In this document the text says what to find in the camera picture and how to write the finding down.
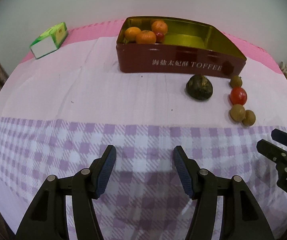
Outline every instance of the purple checkered cloth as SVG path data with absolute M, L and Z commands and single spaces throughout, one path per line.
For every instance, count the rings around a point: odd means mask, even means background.
M 287 132 L 287 127 L 160 127 L 0 118 L 0 180 L 27 208 L 48 175 L 72 176 L 113 144 L 116 165 L 106 192 L 93 201 L 104 238 L 185 239 L 195 201 L 185 195 L 172 162 L 173 148 L 181 145 L 189 158 L 216 176 L 240 175 L 277 237 L 287 227 L 286 193 L 276 186 L 275 164 L 256 150 L 260 139 L 272 141 L 274 128 Z M 220 197 L 213 239 L 219 238 L 221 217 Z M 21 218 L 13 219 L 19 225 Z M 71 199 L 67 220 L 74 240 Z

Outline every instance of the small red tomato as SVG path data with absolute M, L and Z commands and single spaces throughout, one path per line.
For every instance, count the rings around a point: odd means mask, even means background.
M 157 37 L 157 42 L 163 42 L 163 39 L 165 38 L 163 33 L 155 33 L 156 37 Z
M 231 90 L 230 101 L 233 105 L 236 104 L 244 105 L 247 99 L 248 99 L 247 93 L 243 88 L 235 87 Z

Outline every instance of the chinese characters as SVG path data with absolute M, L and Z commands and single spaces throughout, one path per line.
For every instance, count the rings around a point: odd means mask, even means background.
M 179 60 L 158 60 L 153 59 L 152 65 L 155 66 L 177 66 L 177 67 L 191 67 L 191 68 L 206 68 L 216 71 L 221 71 L 222 66 L 215 65 L 215 64 L 209 64 L 209 63 L 202 63 L 202 62 L 195 62 L 195 61 L 179 61 Z

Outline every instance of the table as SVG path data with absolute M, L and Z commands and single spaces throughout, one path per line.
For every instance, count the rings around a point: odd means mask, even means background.
M 287 194 L 275 165 L 256 151 L 274 128 L 287 132 L 287 80 L 263 49 L 226 34 L 245 54 L 246 109 L 255 126 L 231 122 L 228 80 L 209 77 L 213 96 L 197 103 L 184 87 L 191 75 L 118 69 L 116 36 L 123 20 L 69 31 L 62 47 L 39 60 L 28 54 L 0 92 L 0 212 L 16 232 L 50 174 L 72 176 L 108 144 L 117 161 L 94 207 L 105 239 L 184 239 L 195 202 L 172 164 L 182 145 L 216 176 L 240 175 L 275 237 L 287 227 Z M 222 198 L 213 239 L 218 239 Z M 76 239 L 67 199 L 71 239 Z

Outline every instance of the green tissue box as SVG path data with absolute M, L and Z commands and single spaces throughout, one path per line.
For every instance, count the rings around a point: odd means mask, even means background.
M 30 45 L 30 49 L 35 58 L 41 58 L 59 49 L 68 35 L 65 22 L 59 23 L 36 38 Z

